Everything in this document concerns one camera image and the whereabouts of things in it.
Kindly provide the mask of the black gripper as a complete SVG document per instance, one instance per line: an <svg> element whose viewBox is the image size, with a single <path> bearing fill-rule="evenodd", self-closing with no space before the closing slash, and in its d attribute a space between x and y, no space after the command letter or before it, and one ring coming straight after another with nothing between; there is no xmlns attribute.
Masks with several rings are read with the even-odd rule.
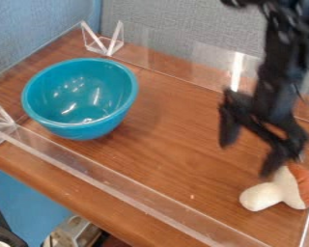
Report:
<svg viewBox="0 0 309 247"><path fill-rule="evenodd" d="M272 117L255 109L251 95L225 89L219 115L219 144L224 149L235 144L243 126L272 147L259 172L263 178L277 171L288 158L297 159L303 154L309 134L291 112Z"/></svg>

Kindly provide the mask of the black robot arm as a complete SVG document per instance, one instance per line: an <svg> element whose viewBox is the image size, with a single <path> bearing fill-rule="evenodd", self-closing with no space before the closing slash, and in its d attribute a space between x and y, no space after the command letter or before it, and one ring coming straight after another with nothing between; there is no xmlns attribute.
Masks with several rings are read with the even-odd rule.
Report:
<svg viewBox="0 0 309 247"><path fill-rule="evenodd" d="M309 75L309 0L220 0L236 9L259 7L265 20L264 60L251 95L224 90L219 104L219 144L225 148L247 128L271 147L259 174L271 176L296 160L309 135L292 109Z"/></svg>

